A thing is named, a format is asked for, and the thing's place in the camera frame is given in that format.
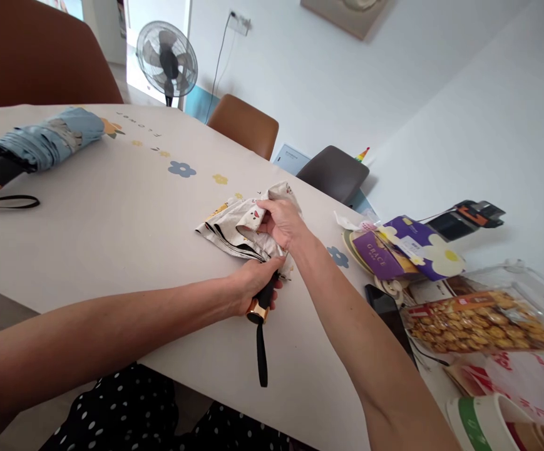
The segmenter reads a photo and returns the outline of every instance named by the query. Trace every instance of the chair backrest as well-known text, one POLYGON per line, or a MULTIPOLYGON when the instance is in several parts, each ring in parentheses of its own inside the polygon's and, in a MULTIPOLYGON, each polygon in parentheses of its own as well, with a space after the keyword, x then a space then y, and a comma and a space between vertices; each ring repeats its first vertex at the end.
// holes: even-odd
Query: chair backrest
POLYGON ((0 0, 0 106, 21 103, 123 99, 88 25, 35 0, 0 0))
POLYGON ((230 94, 222 97, 207 125, 266 160, 279 128, 278 121, 230 94))
POLYGON ((297 178, 346 204, 369 173, 369 167, 341 149, 328 146, 303 166, 297 178))

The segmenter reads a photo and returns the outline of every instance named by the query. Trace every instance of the standing fan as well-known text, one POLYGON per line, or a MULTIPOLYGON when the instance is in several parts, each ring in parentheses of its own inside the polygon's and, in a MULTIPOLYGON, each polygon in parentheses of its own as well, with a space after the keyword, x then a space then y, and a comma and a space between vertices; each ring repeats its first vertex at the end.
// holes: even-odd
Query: standing fan
POLYGON ((138 35, 136 57, 148 82, 165 94, 167 106, 174 97, 185 96, 195 87, 195 51, 173 25, 161 21, 146 24, 138 35))

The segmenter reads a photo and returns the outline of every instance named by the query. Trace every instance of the white table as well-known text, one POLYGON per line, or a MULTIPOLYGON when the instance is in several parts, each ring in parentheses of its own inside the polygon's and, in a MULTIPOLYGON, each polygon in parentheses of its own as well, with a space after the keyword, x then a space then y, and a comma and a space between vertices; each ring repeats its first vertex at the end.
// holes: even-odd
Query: white table
MULTIPOLYGON (((0 136, 63 108, 0 108, 0 136)), ((244 261, 215 248, 195 227, 236 193, 257 197, 280 180, 290 181, 312 232, 348 256, 333 210, 355 223, 359 214, 195 119, 170 108, 86 109, 125 134, 105 135, 62 166, 22 175, 0 191, 42 202, 33 210, 0 210, 1 294, 44 313, 98 296, 226 276, 244 261), (197 173, 171 174, 172 160, 197 173), (216 174, 227 184, 218 184, 216 174)), ((363 294, 370 280, 350 256, 341 270, 363 294)), ((359 399, 297 270, 278 306, 265 327, 268 388, 259 387, 255 327, 244 318, 186 336, 142 362, 321 451, 367 449, 359 399)), ((433 368, 423 376, 442 407, 457 392, 433 368)))

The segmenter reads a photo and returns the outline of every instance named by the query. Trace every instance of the purple gift box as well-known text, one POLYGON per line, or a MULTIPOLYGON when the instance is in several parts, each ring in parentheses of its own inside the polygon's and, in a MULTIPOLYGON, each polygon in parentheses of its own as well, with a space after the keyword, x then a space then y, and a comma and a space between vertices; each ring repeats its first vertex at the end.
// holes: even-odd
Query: purple gift box
POLYGON ((432 281, 461 274, 466 264, 434 230, 407 216, 378 227, 432 281))
POLYGON ((378 232, 368 232, 355 238, 353 246, 380 280, 419 276, 408 258, 378 232))

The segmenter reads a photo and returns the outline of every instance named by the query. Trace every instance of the polka dot skirt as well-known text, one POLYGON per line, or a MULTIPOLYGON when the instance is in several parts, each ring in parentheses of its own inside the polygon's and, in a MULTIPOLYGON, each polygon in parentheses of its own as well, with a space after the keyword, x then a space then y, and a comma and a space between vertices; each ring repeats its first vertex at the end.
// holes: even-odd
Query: polka dot skirt
POLYGON ((173 381, 134 363, 97 381, 71 405, 41 451, 288 451, 290 438, 214 402, 190 433, 175 435, 173 381))

